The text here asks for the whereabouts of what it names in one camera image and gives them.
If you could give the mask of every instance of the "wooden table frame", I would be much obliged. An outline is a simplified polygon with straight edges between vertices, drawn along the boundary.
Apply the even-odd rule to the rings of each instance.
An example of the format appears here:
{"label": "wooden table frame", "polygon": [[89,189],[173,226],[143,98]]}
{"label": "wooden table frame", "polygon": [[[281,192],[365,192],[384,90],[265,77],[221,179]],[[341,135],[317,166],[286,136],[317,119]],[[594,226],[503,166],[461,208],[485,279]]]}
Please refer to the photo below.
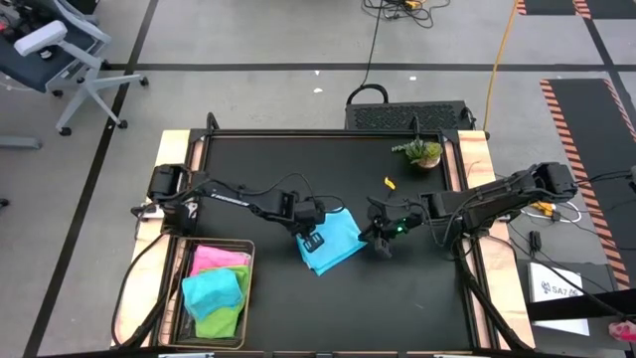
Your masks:
{"label": "wooden table frame", "polygon": [[[194,144],[192,155],[189,156],[190,136],[190,130],[164,131],[155,165],[185,163],[193,170],[198,170],[202,164],[204,145],[203,141],[197,141]],[[453,190],[461,190],[463,173],[467,173],[465,184],[468,187],[494,181],[495,174],[484,132],[459,131],[458,140],[463,171],[458,170],[457,160],[455,160],[458,156],[454,153],[452,144],[450,142],[445,144],[445,155]],[[162,220],[160,219],[148,220],[140,224],[133,258],[159,235],[161,224]],[[495,223],[490,230],[490,235],[505,241],[510,240],[508,229],[503,223]],[[167,258],[168,244],[168,237],[161,239],[139,260],[130,273],[115,325],[119,341],[127,339],[135,331],[139,323],[146,317],[148,310],[156,302]],[[176,257],[174,264],[177,264],[178,261],[179,258]],[[491,301],[517,335],[526,344],[534,347],[535,341],[512,249],[500,242],[483,239],[480,241],[480,250],[471,254],[467,261],[473,272],[475,272],[475,262],[481,262],[486,274]],[[472,304],[479,346],[493,348],[484,310],[474,295],[472,296]],[[164,328],[162,327],[160,335],[167,333]],[[500,334],[498,334],[498,341],[502,349],[507,348],[506,342]]]}

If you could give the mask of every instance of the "pink cloth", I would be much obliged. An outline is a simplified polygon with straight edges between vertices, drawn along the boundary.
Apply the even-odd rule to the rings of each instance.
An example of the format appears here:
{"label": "pink cloth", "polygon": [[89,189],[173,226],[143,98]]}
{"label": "pink cloth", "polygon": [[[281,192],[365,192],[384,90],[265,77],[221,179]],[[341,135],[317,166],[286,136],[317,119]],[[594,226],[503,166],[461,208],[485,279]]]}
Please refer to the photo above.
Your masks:
{"label": "pink cloth", "polygon": [[246,253],[233,253],[216,248],[199,245],[195,251],[190,276],[198,274],[202,269],[218,269],[232,266],[248,266],[251,256]]}

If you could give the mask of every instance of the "green cloth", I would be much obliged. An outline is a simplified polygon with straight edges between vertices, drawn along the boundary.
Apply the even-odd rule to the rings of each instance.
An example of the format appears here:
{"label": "green cloth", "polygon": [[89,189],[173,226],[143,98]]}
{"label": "green cloth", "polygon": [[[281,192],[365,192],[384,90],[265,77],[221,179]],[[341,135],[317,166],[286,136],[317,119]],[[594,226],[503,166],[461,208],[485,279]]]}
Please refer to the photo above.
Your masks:
{"label": "green cloth", "polygon": [[196,334],[198,338],[232,338],[237,330],[239,314],[245,306],[247,289],[249,287],[249,267],[227,267],[237,275],[238,285],[242,293],[242,301],[234,308],[221,307],[210,313],[206,318],[196,321]]}

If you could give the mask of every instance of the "office chair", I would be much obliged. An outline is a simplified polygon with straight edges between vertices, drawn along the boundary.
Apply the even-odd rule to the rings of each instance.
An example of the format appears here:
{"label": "office chair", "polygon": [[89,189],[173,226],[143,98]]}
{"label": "office chair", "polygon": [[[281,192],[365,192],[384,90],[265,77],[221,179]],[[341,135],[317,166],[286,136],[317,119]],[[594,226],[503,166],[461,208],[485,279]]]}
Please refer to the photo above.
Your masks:
{"label": "office chair", "polygon": [[[80,70],[88,68],[83,77],[77,78],[79,90],[62,113],[56,124],[56,130],[63,136],[72,134],[67,123],[89,96],[119,128],[126,128],[128,123],[120,120],[97,92],[133,82],[139,82],[143,87],[147,87],[148,80],[140,75],[99,79],[99,70],[104,60],[98,54],[110,43],[110,36],[93,25],[94,19],[84,16],[65,0],[47,0],[46,2],[52,5],[51,10],[59,15],[59,20],[18,40],[6,56],[8,59],[4,56],[6,46],[3,49],[2,39],[0,39],[0,53],[3,53],[0,57],[2,58],[0,71],[34,90],[50,91],[54,96],[62,96],[64,93],[61,90],[54,89],[56,83],[59,80],[69,81],[75,78]],[[37,52],[49,46],[57,46],[63,51],[54,54],[50,61],[43,61]]]}

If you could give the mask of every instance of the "gray floor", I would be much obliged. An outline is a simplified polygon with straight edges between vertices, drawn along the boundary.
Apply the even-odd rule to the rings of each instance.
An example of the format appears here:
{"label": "gray floor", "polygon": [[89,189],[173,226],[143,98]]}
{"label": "gray floor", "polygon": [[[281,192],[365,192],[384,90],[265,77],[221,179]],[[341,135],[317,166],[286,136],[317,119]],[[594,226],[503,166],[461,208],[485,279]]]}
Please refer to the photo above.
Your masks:
{"label": "gray floor", "polygon": [[[125,64],[149,0],[101,0],[97,15],[113,36],[107,56]],[[378,63],[492,64],[509,2],[453,2],[426,31],[407,20],[382,22]],[[597,21],[618,64],[636,63],[636,21]],[[363,63],[375,19],[348,1],[159,0],[141,64]],[[511,64],[601,64],[578,17],[517,17],[504,56]],[[104,349],[118,288],[130,262],[134,221],[163,130],[203,126],[213,111],[223,128],[342,128],[345,99],[362,71],[146,72],[149,89],[132,87],[92,195],[78,244],[40,354]],[[499,174],[538,161],[566,162],[540,87],[541,79],[607,78],[605,73],[500,73],[492,101],[490,149]],[[636,95],[636,73],[621,78]],[[463,99],[478,118],[487,72],[371,72],[392,100]],[[106,93],[112,103],[115,90]],[[78,204],[105,115],[86,104],[71,137],[54,130],[70,95],[55,99],[0,89],[0,133],[33,134],[40,151],[0,150],[0,327],[2,356],[22,355]],[[363,93],[358,101],[378,101]],[[574,201],[584,207],[577,198]],[[589,218],[583,226],[591,228]],[[525,233],[536,224],[519,219]],[[572,226],[542,229],[545,251],[565,263],[606,263],[598,239]]]}

